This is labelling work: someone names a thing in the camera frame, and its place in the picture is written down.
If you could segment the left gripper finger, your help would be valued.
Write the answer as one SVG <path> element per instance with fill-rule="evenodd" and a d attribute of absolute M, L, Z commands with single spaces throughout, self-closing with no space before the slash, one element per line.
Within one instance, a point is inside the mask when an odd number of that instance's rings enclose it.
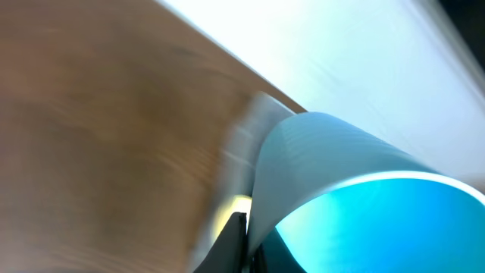
<path fill-rule="evenodd" d="M 246 255 L 246 213 L 234 212 L 194 273 L 238 273 Z"/>

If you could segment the yellow bowl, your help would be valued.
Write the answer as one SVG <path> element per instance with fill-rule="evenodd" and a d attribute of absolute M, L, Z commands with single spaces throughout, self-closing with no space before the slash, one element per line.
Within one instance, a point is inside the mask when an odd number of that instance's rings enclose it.
<path fill-rule="evenodd" d="M 249 225 L 250 212 L 252 207 L 252 198 L 246 195 L 235 195 L 224 201 L 214 215 L 211 228 L 211 239 L 214 243 L 221 234 L 226 223 L 233 213 L 243 213 L 246 215 L 246 225 Z"/>

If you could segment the light blue cup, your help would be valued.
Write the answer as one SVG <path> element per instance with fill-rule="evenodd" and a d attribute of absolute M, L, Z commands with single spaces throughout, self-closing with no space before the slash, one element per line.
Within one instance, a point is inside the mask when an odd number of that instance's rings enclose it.
<path fill-rule="evenodd" d="M 255 167 L 248 253 L 277 271 L 482 272 L 484 196 L 324 113 L 281 121 Z"/>

